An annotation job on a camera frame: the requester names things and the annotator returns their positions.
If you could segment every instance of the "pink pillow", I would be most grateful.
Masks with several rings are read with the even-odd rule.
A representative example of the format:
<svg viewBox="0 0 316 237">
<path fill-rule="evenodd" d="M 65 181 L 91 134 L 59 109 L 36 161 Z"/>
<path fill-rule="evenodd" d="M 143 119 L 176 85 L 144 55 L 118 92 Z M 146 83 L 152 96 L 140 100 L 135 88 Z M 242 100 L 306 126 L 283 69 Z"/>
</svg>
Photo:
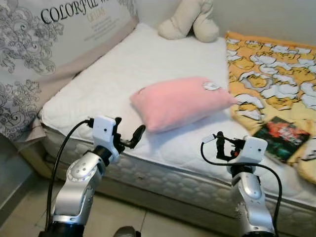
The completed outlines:
<svg viewBox="0 0 316 237">
<path fill-rule="evenodd" d="M 137 91 L 130 100 L 150 132 L 184 126 L 237 103 L 204 77 L 158 82 Z"/>
</svg>

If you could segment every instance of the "floral pattern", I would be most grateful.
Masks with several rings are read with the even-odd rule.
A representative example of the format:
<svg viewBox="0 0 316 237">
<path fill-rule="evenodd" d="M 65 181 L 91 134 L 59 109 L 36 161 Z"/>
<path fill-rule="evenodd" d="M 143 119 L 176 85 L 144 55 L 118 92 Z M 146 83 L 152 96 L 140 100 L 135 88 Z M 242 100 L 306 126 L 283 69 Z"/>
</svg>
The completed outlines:
<svg viewBox="0 0 316 237">
<path fill-rule="evenodd" d="M 24 66 L 37 74 L 46 76 L 55 72 L 50 60 L 51 47 L 63 34 L 61 23 L 45 24 L 17 0 L 8 0 L 0 5 L 0 66 L 14 73 L 16 61 L 23 60 Z"/>
<path fill-rule="evenodd" d="M 137 14 L 134 0 L 118 0 L 119 4 L 126 6 L 130 15 L 135 16 Z"/>
<path fill-rule="evenodd" d="M 0 83 L 0 132 L 10 140 L 18 139 L 36 117 L 36 102 L 41 92 L 38 82 Z"/>
</svg>

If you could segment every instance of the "tile floor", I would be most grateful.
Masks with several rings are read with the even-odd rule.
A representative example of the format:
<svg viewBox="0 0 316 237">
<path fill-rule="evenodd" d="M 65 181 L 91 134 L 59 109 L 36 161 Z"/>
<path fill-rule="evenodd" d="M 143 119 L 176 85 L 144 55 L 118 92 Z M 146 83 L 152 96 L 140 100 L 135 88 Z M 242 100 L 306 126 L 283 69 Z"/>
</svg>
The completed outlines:
<svg viewBox="0 0 316 237">
<path fill-rule="evenodd" d="M 45 226 L 47 180 L 39 180 L 14 209 L 0 229 L 0 237 L 37 237 Z M 55 186 L 56 197 L 61 184 Z M 140 230 L 142 237 L 222 237 L 145 209 L 96 194 L 86 237 L 111 237 L 125 225 Z"/>
</svg>

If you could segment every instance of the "wall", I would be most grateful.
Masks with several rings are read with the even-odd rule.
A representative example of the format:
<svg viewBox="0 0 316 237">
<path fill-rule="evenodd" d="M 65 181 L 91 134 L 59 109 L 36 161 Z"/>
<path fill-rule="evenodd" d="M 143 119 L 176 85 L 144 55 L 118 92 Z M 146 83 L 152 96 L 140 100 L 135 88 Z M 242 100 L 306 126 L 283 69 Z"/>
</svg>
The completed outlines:
<svg viewBox="0 0 316 237">
<path fill-rule="evenodd" d="M 136 0 L 139 18 L 153 27 L 181 0 Z M 214 0 L 214 19 L 226 31 L 316 45 L 315 0 Z"/>
<path fill-rule="evenodd" d="M 29 165 L 16 155 L 15 147 L 0 134 L 0 226 L 35 178 Z"/>
</svg>

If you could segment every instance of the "pillow tag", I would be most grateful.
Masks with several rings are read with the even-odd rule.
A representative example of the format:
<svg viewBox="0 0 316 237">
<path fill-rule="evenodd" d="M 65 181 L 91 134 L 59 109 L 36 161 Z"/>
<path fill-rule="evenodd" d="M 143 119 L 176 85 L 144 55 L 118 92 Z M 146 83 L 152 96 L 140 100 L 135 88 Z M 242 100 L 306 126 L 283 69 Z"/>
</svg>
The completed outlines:
<svg viewBox="0 0 316 237">
<path fill-rule="evenodd" d="M 219 88 L 221 88 L 219 85 L 215 84 L 212 81 L 204 82 L 202 86 L 205 90 L 218 90 Z"/>
</svg>

